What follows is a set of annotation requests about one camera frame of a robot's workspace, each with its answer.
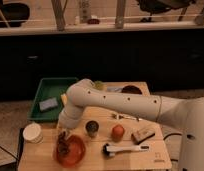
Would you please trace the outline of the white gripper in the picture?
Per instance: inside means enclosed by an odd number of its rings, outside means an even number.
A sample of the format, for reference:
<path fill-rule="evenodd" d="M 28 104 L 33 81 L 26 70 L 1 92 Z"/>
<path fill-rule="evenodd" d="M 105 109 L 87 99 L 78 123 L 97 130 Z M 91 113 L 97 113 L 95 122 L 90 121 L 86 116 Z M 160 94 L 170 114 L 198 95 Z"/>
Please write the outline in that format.
<path fill-rule="evenodd" d="M 81 121 L 82 108 L 65 107 L 59 114 L 59 125 L 66 129 L 75 129 Z"/>

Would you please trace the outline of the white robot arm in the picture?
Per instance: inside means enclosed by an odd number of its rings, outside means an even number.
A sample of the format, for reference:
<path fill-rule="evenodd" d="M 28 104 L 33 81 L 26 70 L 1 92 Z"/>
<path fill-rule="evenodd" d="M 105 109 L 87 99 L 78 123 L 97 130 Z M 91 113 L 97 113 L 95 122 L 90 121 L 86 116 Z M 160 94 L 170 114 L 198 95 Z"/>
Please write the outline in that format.
<path fill-rule="evenodd" d="M 66 96 L 58 119 L 63 128 L 76 128 L 88 106 L 167 125 L 182 132 L 178 171 L 204 171 L 204 97 L 178 99 L 101 91 L 90 79 L 71 85 Z"/>

